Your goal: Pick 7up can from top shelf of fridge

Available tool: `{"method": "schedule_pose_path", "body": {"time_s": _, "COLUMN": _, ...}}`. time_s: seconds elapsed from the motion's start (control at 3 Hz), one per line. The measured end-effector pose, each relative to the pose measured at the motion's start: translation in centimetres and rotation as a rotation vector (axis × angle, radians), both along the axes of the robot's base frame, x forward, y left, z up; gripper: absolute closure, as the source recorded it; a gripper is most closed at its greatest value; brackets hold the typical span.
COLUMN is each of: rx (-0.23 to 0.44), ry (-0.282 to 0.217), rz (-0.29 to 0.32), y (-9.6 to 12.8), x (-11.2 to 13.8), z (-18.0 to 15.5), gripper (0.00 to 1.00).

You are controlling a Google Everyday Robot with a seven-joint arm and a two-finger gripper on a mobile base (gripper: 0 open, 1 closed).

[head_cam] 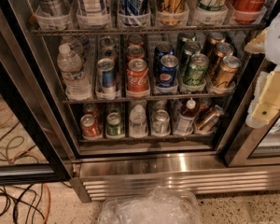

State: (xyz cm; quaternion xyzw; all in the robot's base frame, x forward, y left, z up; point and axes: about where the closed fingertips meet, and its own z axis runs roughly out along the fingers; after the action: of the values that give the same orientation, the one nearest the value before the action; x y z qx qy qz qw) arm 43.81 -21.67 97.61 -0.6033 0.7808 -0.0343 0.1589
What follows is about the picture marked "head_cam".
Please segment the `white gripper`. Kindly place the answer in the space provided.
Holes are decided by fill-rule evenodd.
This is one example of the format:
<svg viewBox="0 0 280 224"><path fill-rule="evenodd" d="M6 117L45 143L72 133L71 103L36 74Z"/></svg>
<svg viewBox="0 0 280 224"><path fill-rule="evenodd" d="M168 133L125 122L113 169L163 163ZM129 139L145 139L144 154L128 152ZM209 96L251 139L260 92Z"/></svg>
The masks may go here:
<svg viewBox="0 0 280 224"><path fill-rule="evenodd" d="M268 61L280 65L280 12L269 28L263 29L245 45L245 51L252 54L265 53ZM260 72L245 123L251 128L261 128L268 125L279 112L280 66L276 66L270 73Z"/></svg>

